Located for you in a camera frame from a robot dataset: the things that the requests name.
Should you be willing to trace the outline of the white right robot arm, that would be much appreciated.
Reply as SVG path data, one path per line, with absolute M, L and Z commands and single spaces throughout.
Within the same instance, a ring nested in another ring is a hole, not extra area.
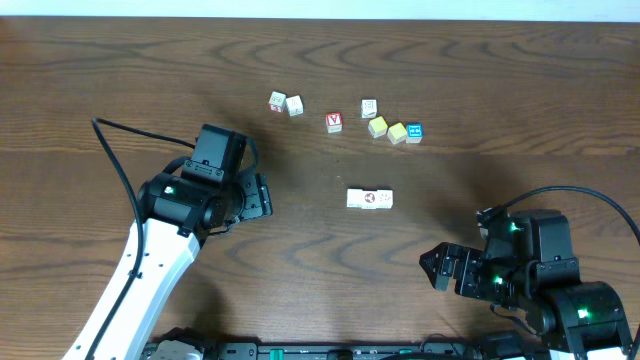
M 602 281 L 583 282 L 575 257 L 492 257 L 443 242 L 422 254 L 419 264 L 436 290 L 445 291 L 453 279 L 459 296 L 486 301 L 492 309 L 524 311 L 524 321 L 511 320 L 551 350 L 580 359 L 609 348 L 628 359 L 637 354 L 619 295 Z

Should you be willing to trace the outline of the white block violin picture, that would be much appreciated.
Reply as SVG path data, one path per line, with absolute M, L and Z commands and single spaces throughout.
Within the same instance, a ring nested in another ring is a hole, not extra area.
M 362 192 L 362 209 L 376 209 L 378 194 L 376 191 L 363 191 Z

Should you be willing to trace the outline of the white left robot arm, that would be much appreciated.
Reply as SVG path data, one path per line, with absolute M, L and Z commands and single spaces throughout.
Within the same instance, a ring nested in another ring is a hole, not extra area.
M 264 175 L 226 172 L 186 157 L 140 189 L 139 217 L 68 359 L 137 359 L 166 301 L 206 240 L 272 213 Z

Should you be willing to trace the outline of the white block table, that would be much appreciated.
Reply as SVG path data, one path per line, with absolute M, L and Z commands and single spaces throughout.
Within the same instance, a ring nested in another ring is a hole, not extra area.
M 349 188 L 346 194 L 346 206 L 348 208 L 360 208 L 362 206 L 362 189 Z

